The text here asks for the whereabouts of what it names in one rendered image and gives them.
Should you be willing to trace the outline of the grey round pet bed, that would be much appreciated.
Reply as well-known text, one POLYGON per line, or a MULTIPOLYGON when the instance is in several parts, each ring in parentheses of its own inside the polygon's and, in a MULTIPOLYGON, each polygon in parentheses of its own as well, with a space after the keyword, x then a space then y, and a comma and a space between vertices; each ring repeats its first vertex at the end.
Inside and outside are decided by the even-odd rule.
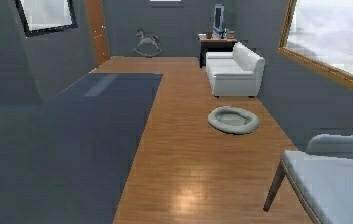
POLYGON ((208 123, 224 133, 243 135, 258 128, 259 118, 242 108, 221 106, 209 113, 208 123))

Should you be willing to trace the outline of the white sofa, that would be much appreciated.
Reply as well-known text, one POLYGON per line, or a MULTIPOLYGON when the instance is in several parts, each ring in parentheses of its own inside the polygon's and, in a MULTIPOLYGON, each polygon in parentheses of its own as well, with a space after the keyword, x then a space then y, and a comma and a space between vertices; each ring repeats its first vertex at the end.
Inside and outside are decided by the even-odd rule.
POLYGON ((207 52, 206 74, 214 96, 256 97, 265 59, 237 42, 231 52, 207 52))

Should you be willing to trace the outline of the grey rocking horse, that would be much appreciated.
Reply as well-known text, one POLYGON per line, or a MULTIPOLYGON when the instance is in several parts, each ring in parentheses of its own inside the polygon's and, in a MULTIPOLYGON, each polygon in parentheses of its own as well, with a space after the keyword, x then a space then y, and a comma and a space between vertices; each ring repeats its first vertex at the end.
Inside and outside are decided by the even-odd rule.
POLYGON ((136 31, 136 37, 139 38, 139 42, 137 46, 133 49, 133 51, 138 55, 151 58, 159 55, 162 52, 160 39, 156 34, 152 34, 151 36, 146 36, 144 29, 138 28, 136 31), (156 52, 153 54, 148 54, 140 51, 139 48, 143 45, 153 45, 156 48, 156 52))

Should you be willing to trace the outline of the dark wooden side table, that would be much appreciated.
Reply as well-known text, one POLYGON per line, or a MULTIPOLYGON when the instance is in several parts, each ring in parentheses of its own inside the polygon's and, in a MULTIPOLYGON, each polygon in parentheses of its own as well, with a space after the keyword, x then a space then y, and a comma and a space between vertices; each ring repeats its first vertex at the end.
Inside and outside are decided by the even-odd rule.
POLYGON ((198 41, 200 44, 200 54, 199 54, 199 65, 203 67, 206 65, 206 53, 207 52, 231 52, 233 46, 237 42, 236 39, 219 39, 213 36, 208 39, 206 35, 199 34, 198 41))

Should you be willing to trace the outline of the brown wooden room door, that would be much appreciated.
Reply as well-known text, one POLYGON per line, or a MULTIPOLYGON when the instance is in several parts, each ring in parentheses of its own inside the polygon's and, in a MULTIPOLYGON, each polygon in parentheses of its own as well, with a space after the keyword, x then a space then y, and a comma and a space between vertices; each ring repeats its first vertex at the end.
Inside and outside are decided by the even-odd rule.
POLYGON ((109 60, 108 42, 104 26, 101 0, 85 0, 94 53, 98 66, 109 60))

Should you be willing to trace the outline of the black framed window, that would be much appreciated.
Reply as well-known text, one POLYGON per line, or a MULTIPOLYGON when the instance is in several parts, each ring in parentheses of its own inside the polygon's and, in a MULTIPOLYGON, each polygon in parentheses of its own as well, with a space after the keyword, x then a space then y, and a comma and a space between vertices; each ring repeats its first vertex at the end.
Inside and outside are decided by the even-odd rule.
POLYGON ((14 0, 14 2, 27 37, 78 27, 73 0, 14 0))

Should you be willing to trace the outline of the wooden framed window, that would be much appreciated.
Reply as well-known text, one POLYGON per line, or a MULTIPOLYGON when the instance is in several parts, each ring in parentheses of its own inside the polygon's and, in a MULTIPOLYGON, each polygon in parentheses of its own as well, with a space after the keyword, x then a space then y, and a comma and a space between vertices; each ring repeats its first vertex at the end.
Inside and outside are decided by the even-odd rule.
POLYGON ((288 0, 277 52, 353 90, 353 0, 288 0))

